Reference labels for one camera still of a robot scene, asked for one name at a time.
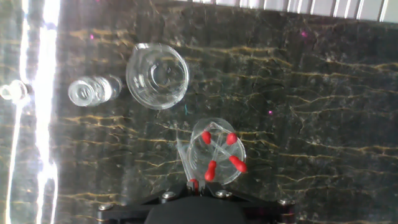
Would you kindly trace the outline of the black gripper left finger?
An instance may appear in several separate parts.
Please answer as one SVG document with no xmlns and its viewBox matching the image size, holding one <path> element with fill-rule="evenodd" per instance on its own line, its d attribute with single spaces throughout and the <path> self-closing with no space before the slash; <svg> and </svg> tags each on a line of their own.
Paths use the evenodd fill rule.
<svg viewBox="0 0 398 224">
<path fill-rule="evenodd" d="M 125 223 L 131 220 L 143 221 L 149 212 L 158 205 L 197 195 L 197 182 L 176 184 L 168 190 L 161 190 L 130 205 L 106 203 L 98 207 L 97 223 Z"/>
</svg>

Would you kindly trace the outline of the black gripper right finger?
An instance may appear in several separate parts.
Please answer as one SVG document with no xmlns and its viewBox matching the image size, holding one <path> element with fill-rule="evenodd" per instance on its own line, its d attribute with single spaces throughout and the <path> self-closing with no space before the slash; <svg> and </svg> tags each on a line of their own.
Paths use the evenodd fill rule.
<svg viewBox="0 0 398 224">
<path fill-rule="evenodd" d="M 202 197 L 212 197 L 233 202 L 250 221 L 264 220 L 267 223 L 295 223 L 295 200 L 282 198 L 267 201 L 255 196 L 232 190 L 217 182 L 199 182 L 198 193 Z"/>
</svg>

